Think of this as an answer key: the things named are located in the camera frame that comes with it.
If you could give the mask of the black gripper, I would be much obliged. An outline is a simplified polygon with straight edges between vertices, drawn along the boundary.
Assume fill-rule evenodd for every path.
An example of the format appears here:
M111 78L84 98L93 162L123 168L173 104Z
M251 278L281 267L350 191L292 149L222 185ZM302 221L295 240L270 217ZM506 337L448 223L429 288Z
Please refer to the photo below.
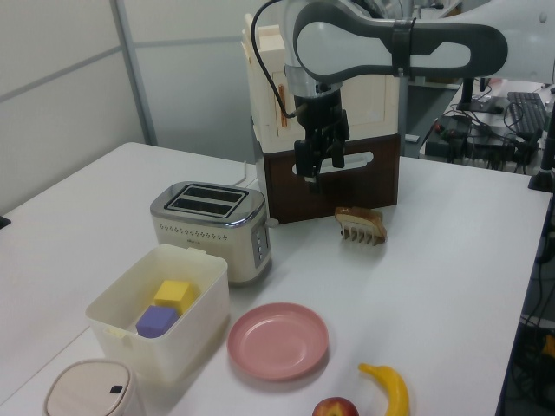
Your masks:
M297 122L305 138L294 142L296 175L302 177L312 193L321 192L320 169L323 161L321 131L329 127L327 155L336 168L344 168L344 145L349 139L347 112L343 110L341 90L317 98L294 96Z

